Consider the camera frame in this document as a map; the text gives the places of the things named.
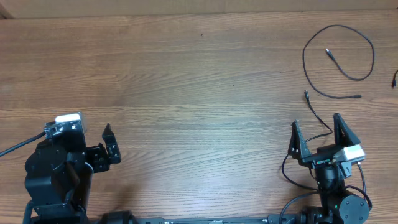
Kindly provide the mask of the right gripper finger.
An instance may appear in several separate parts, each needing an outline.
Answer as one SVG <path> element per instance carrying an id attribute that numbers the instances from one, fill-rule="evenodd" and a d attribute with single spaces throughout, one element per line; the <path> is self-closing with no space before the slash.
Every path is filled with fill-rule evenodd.
<path id="1" fill-rule="evenodd" d="M 348 127 L 339 113 L 333 115 L 335 144 L 350 147 L 361 144 L 357 135 Z"/>
<path id="2" fill-rule="evenodd" d="M 292 123 L 292 134 L 288 148 L 288 155 L 292 156 L 299 162 L 307 162 L 312 156 L 297 120 Z"/>

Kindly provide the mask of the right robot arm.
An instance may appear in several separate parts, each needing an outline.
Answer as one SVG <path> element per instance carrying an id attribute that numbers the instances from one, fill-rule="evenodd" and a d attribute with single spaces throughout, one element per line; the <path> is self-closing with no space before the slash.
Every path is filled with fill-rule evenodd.
<path id="1" fill-rule="evenodd" d="M 351 168 L 365 159 L 361 141 L 345 123 L 340 114 L 333 115 L 335 143 L 319 147 L 312 154 L 300 130 L 292 123 L 288 155 L 301 166 L 315 171 L 317 189 L 288 202 L 280 213 L 279 223 L 364 223 L 373 207 L 367 193 L 355 186 L 346 185 Z M 309 195 L 320 197 L 319 207 L 306 207 L 297 215 L 285 215 L 294 202 Z"/>

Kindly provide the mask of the black usb cable long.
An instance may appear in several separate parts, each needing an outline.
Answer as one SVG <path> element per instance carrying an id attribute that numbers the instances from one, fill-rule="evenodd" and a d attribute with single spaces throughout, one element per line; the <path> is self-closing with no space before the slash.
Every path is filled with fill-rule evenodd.
<path id="1" fill-rule="evenodd" d="M 357 29 L 354 29 L 352 27 L 346 26 L 346 25 L 342 25 L 342 24 L 331 24 L 328 26 L 323 27 L 322 29 L 320 29 L 319 31 L 317 31 L 308 41 L 307 43 L 304 45 L 303 50 L 302 50 L 302 67 L 303 67 L 303 72 L 305 75 L 305 78 L 308 81 L 308 84 L 311 86 L 311 88 L 316 91 L 317 93 L 319 93 L 322 96 L 325 96 L 327 98 L 331 98 L 331 99 L 336 99 L 336 100 L 343 100 L 343 99 L 359 99 L 362 98 L 362 95 L 348 95 L 348 96 L 335 96 L 335 95 L 329 95 L 326 94 L 322 91 L 320 91 L 311 81 L 308 72 L 307 72 L 307 67 L 305 64 L 305 51 L 307 49 L 307 47 L 309 46 L 309 44 L 312 42 L 312 40 L 314 38 L 316 38 L 320 33 L 322 33 L 323 31 L 330 29 L 332 27 L 340 27 L 340 28 L 344 28 L 344 29 L 348 29 L 351 30 L 352 32 L 357 33 L 359 36 L 361 36 L 370 46 L 371 48 L 371 53 L 372 53 L 372 58 L 371 58 L 371 66 L 370 69 L 368 71 L 368 73 L 362 77 L 362 78 L 355 78 L 352 77 L 350 75 L 348 75 L 340 66 L 340 64 L 337 62 L 336 58 L 334 57 L 334 55 L 332 54 L 332 52 L 329 49 L 325 49 L 325 53 L 327 54 L 327 56 L 332 60 L 332 62 L 336 65 L 337 69 L 340 71 L 341 74 L 343 74 L 347 79 L 352 80 L 352 81 L 356 81 L 356 82 L 361 82 L 365 79 L 367 79 L 373 72 L 374 70 L 374 64 L 375 64 L 375 59 L 376 59 L 376 53 L 375 53 L 375 48 L 374 48 L 374 44 L 373 42 L 370 40 L 369 37 L 367 37 L 366 35 L 364 35 L 362 32 L 360 32 Z"/>

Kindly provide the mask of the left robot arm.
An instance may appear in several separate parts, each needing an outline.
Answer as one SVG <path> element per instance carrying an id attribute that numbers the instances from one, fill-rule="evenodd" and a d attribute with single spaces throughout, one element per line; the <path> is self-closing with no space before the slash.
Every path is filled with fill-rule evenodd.
<path id="1" fill-rule="evenodd" d="M 25 163 L 24 184 L 31 200 L 23 222 L 89 223 L 86 208 L 93 174 L 121 162 L 111 126 L 102 133 L 104 142 L 91 147 L 81 121 L 47 123 L 44 134 Z"/>

